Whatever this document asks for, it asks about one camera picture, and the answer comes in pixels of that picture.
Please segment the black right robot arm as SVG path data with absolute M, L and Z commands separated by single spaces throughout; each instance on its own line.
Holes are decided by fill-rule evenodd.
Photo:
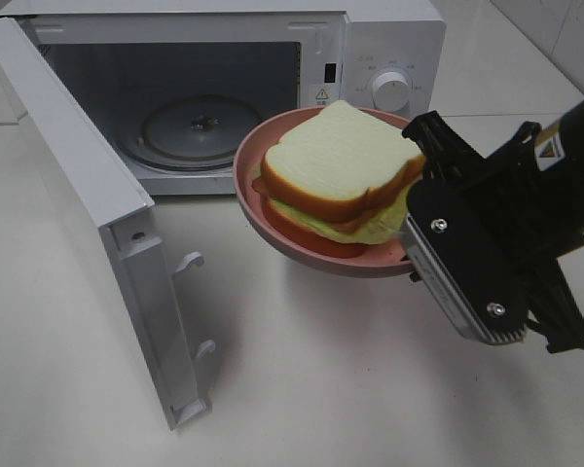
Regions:
M 436 113 L 403 134 L 425 155 L 402 245 L 456 331 L 488 345 L 535 331 L 584 350 L 584 316 L 559 258 L 584 246 L 584 101 L 549 126 L 523 123 L 479 155 Z

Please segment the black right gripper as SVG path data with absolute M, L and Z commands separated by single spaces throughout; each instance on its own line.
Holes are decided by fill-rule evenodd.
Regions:
M 436 112 L 402 130 L 428 159 L 426 177 L 445 181 L 525 273 L 529 328 L 549 353 L 584 350 L 584 316 L 557 258 L 584 246 L 584 148 L 560 122 L 525 122 L 484 158 Z

